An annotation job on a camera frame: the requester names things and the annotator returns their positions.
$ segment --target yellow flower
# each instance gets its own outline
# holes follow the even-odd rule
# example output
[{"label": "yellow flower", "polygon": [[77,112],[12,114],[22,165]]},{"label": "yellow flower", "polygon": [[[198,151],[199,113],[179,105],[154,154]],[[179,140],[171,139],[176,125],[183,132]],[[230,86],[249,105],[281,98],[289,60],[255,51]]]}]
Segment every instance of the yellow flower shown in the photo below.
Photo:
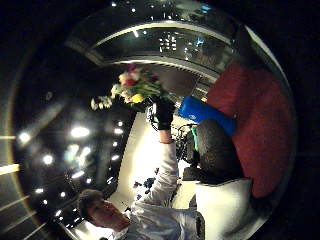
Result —
[{"label": "yellow flower", "polygon": [[140,93],[138,93],[138,94],[133,95],[131,97],[131,100],[134,103],[139,103],[139,102],[142,102],[144,100],[144,97]]}]

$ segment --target man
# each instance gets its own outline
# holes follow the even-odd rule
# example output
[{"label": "man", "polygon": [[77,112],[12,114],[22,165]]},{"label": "man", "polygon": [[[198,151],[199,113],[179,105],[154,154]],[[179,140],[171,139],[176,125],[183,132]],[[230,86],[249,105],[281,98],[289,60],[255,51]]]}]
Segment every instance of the man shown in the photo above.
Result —
[{"label": "man", "polygon": [[102,193],[85,190],[79,197],[82,216],[98,227],[118,232],[116,239],[197,239],[196,211],[177,210],[163,206],[177,185],[178,163],[175,143],[169,130],[159,130],[162,148],[161,167],[148,195],[135,201],[129,214],[121,213]]},{"label": "man", "polygon": [[[175,143],[169,130],[173,108],[161,100],[157,102],[157,111],[161,166],[150,193],[135,201],[131,212],[121,213],[111,202],[103,200],[101,192],[87,189],[79,196],[79,212],[95,226],[112,228],[116,232],[115,239],[221,239],[226,232],[232,232],[241,225],[241,219],[250,208],[251,182],[242,178],[232,141],[213,120],[205,120],[198,125],[202,169],[189,169],[187,177],[187,180],[198,181],[198,209],[167,208],[164,204],[176,189],[178,179]],[[213,231],[211,223],[216,226]]]}]

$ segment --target blue container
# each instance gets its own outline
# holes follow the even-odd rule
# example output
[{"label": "blue container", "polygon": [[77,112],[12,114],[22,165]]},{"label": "blue container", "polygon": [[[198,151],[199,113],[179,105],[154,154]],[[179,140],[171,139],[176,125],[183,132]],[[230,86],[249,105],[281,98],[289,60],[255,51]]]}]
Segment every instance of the blue container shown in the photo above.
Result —
[{"label": "blue container", "polygon": [[191,96],[183,99],[178,114],[196,123],[205,119],[213,119],[217,121],[230,136],[234,134],[236,129],[235,119],[227,117],[214,107]]}]

